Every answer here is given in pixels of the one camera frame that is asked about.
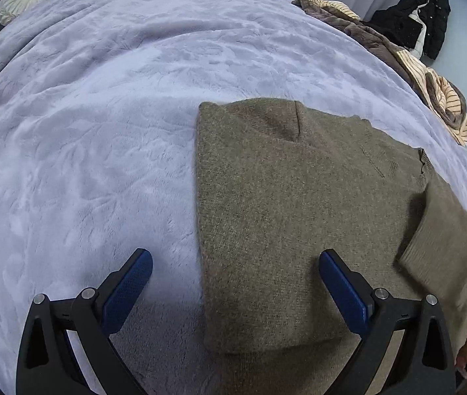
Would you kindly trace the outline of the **lavender plush bed blanket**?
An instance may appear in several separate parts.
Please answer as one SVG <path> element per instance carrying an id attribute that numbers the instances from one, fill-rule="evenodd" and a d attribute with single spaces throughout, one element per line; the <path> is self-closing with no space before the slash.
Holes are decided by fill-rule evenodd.
<path id="1" fill-rule="evenodd" d="M 114 341 L 152 394 L 222 394 L 205 340 L 203 103 L 297 101 L 426 152 L 467 210 L 467 150 L 399 74 L 291 0 L 44 0 L 0 33 L 0 388 L 35 295 L 152 279 Z"/>

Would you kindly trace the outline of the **olive knit sweater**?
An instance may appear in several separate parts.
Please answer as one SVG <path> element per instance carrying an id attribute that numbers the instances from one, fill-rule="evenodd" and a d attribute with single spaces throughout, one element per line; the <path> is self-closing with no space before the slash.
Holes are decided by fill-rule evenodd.
<path id="1" fill-rule="evenodd" d="M 434 294 L 467 336 L 467 210 L 421 148 L 297 101 L 203 103 L 196 145 L 205 340 L 222 394 L 320 394 L 358 338 L 316 271 Z"/>

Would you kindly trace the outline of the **black jacket on hanger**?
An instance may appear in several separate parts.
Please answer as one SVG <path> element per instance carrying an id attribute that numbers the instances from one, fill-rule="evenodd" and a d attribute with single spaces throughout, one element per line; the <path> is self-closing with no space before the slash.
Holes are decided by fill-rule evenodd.
<path id="1" fill-rule="evenodd" d="M 435 60 L 445 41 L 450 11 L 449 0 L 399 0 L 375 11 L 365 24 L 417 58 Z"/>

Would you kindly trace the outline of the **brown and striped blanket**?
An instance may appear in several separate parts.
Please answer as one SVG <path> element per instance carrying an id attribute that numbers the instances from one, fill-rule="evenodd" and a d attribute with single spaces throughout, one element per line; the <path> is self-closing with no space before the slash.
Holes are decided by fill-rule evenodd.
<path id="1" fill-rule="evenodd" d="M 424 65 L 404 47 L 365 25 L 343 2 L 294 0 L 292 3 L 306 14 L 345 33 L 390 66 L 442 120 L 456 142 L 467 146 L 467 105 L 463 94 L 453 83 Z"/>

